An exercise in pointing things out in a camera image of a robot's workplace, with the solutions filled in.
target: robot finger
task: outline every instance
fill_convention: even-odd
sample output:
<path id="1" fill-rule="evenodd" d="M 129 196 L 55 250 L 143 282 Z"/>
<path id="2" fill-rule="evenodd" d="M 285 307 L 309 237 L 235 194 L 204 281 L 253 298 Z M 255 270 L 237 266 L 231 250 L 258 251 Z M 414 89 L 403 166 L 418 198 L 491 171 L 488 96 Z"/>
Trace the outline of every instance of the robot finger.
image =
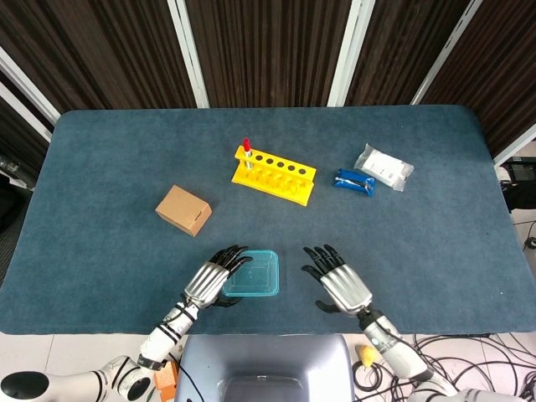
<path id="1" fill-rule="evenodd" d="M 311 276 L 315 278 L 318 283 L 321 283 L 320 278 L 322 278 L 322 274 L 314 266 L 304 265 L 301 270 L 311 274 Z"/>
<path id="2" fill-rule="evenodd" d="M 238 303 L 240 300 L 242 300 L 242 297 L 223 297 L 219 296 L 216 301 L 214 302 L 213 306 L 216 307 L 232 307 L 236 303 Z"/>
<path id="3" fill-rule="evenodd" d="M 238 247 L 238 245 L 231 245 L 227 249 L 224 250 L 224 252 L 219 256 L 218 260 L 215 261 L 216 264 L 223 266 L 225 263 L 225 260 L 227 259 L 227 256 L 229 253 L 235 248 Z"/>
<path id="4" fill-rule="evenodd" d="M 303 250 L 312 258 L 315 265 L 318 267 L 318 269 L 323 275 L 327 274 L 330 271 L 330 268 L 326 265 L 326 263 L 317 253 L 315 253 L 309 247 L 304 247 Z"/>
<path id="5" fill-rule="evenodd" d="M 242 254 L 246 250 L 248 250 L 247 245 L 242 245 L 241 247 L 238 247 L 238 248 L 234 249 L 234 251 L 231 254 L 229 254 L 229 257 L 227 258 L 227 261 L 225 261 L 222 266 L 224 268 L 230 266 L 240 256 L 240 254 Z"/>
<path id="6" fill-rule="evenodd" d="M 253 260 L 253 257 L 240 257 L 235 263 L 229 268 L 229 278 L 246 262 Z"/>
<path id="7" fill-rule="evenodd" d="M 326 251 L 323 250 L 322 247 L 315 247 L 315 251 L 318 253 L 318 255 L 320 255 L 320 257 L 322 258 L 322 260 L 326 264 L 326 267 L 330 271 L 335 269 L 335 267 L 337 266 L 335 264 L 335 261 L 333 260 L 333 258 Z"/>
<path id="8" fill-rule="evenodd" d="M 212 258 L 209 260 L 209 262 L 213 262 L 215 264 L 218 263 L 219 257 L 224 253 L 225 249 L 218 251 L 216 254 L 212 256 Z"/>
<path id="9" fill-rule="evenodd" d="M 322 300 L 315 301 L 315 305 L 323 312 L 333 314 L 334 312 L 341 312 L 334 304 L 326 304 Z"/>
<path id="10" fill-rule="evenodd" d="M 341 255 L 330 245 L 324 245 L 324 249 L 327 250 L 327 252 L 329 254 L 332 255 L 332 258 L 333 260 L 335 261 L 335 267 L 338 267 L 338 266 L 341 266 L 341 265 L 344 265 L 345 262 L 343 260 L 343 258 L 341 257 Z"/>

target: orange object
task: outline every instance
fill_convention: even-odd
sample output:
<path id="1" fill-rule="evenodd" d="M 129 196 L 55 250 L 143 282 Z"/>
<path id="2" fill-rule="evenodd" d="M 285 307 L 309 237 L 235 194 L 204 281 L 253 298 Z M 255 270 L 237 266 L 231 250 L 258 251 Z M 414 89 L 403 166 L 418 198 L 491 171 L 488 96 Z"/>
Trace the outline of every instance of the orange object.
<path id="1" fill-rule="evenodd" d="M 174 362 L 167 362 L 166 365 L 154 374 L 155 388 L 160 392 L 160 400 L 168 402 L 175 399 L 177 392 L 178 371 Z"/>

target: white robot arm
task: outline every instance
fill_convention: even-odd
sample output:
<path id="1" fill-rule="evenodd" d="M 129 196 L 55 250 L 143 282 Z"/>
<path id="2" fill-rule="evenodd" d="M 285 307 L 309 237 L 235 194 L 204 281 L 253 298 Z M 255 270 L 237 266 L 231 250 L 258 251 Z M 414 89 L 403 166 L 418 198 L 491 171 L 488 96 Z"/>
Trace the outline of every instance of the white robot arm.
<path id="1" fill-rule="evenodd" d="M 409 402 L 521 402 L 522 399 L 478 389 L 460 393 L 440 376 L 398 333 L 394 325 L 372 305 L 372 293 L 358 274 L 347 265 L 330 245 L 305 247 L 315 266 L 304 265 L 309 273 L 326 289 L 335 304 L 317 301 L 324 312 L 342 312 L 357 317 L 359 326 L 368 340 L 382 355 L 385 362 L 401 379 L 411 379 L 420 385 L 415 388 Z"/>
<path id="2" fill-rule="evenodd" d="M 176 345 L 198 318 L 199 310 L 210 306 L 230 307 L 240 299 L 224 299 L 219 291 L 242 264 L 247 247 L 233 245 L 218 251 L 198 270 L 182 294 L 182 300 L 157 324 L 140 348 L 137 363 L 120 356 L 96 371 L 55 376 L 37 372 L 8 375 L 0 382 L 0 402 L 102 402 L 112 391 L 125 400 L 137 400 L 151 384 L 154 371 L 177 356 Z"/>

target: blue table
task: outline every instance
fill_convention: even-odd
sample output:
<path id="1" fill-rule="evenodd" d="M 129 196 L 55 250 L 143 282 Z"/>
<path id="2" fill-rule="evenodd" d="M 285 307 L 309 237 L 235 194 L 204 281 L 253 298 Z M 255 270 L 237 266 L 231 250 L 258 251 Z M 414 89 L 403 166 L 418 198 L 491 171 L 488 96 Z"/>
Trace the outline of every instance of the blue table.
<path id="1" fill-rule="evenodd" d="M 235 149 L 317 168 L 304 208 L 232 184 Z M 403 193 L 332 187 L 369 142 L 415 165 Z M 177 184 L 213 215 L 192 238 L 155 207 Z M 275 250 L 280 294 L 210 308 L 192 333 L 357 332 L 300 267 L 329 243 L 402 332 L 536 329 L 536 287 L 476 117 L 460 106 L 73 111 L 61 117 L 0 289 L 0 331 L 148 333 L 216 250 Z"/>

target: red test tube cap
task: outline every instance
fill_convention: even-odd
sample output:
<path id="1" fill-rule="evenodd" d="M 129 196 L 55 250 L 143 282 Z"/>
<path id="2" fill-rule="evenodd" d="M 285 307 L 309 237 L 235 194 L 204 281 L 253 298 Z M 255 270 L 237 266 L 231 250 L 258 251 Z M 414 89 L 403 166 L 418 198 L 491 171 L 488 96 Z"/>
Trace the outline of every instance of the red test tube cap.
<path id="1" fill-rule="evenodd" d="M 251 149 L 250 139 L 246 137 L 242 143 L 244 145 L 244 151 L 249 152 Z"/>

